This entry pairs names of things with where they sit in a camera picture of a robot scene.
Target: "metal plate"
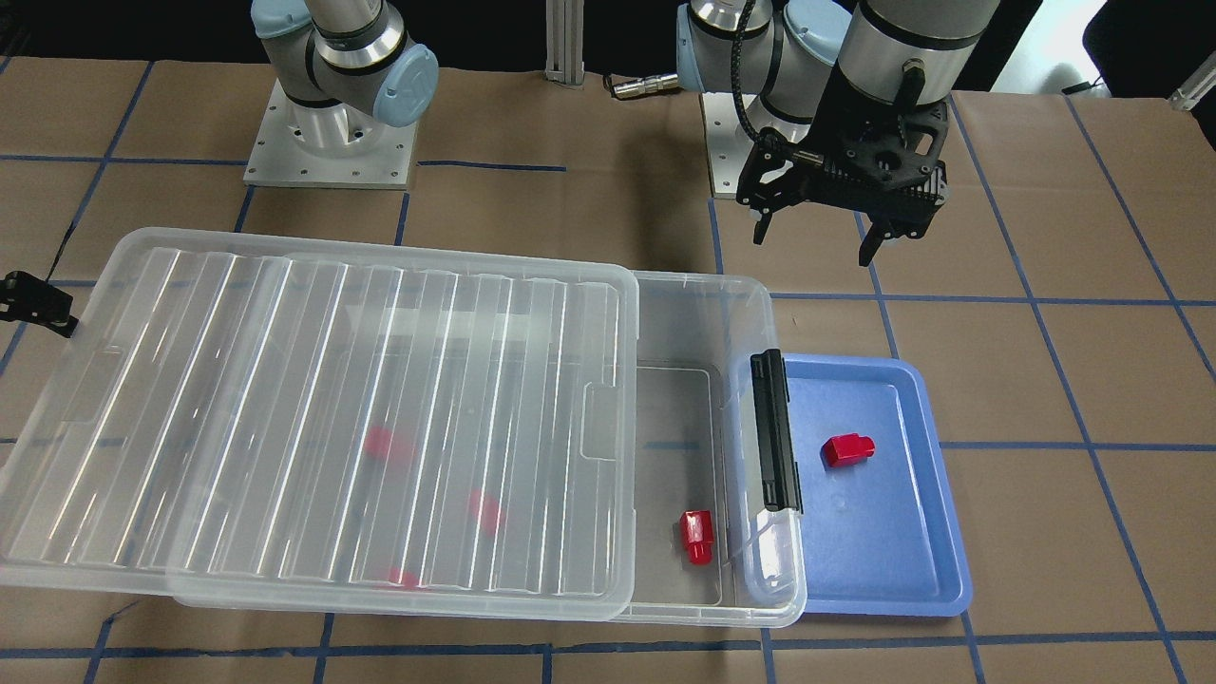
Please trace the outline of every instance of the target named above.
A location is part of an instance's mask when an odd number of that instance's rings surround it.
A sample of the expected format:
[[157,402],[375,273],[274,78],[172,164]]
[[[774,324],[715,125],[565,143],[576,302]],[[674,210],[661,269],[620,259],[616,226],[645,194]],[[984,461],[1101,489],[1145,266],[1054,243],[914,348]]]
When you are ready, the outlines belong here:
[[385,127],[375,147],[358,157],[328,158],[310,155],[289,127],[287,95],[275,83],[261,117],[258,140],[244,169],[247,185],[274,187],[350,187],[405,190],[413,166],[418,124]]
[[[750,105],[755,95],[744,95],[743,102]],[[700,110],[704,113],[710,190],[719,200],[733,200],[743,164],[751,152],[751,140],[739,127],[730,92],[702,92]]]

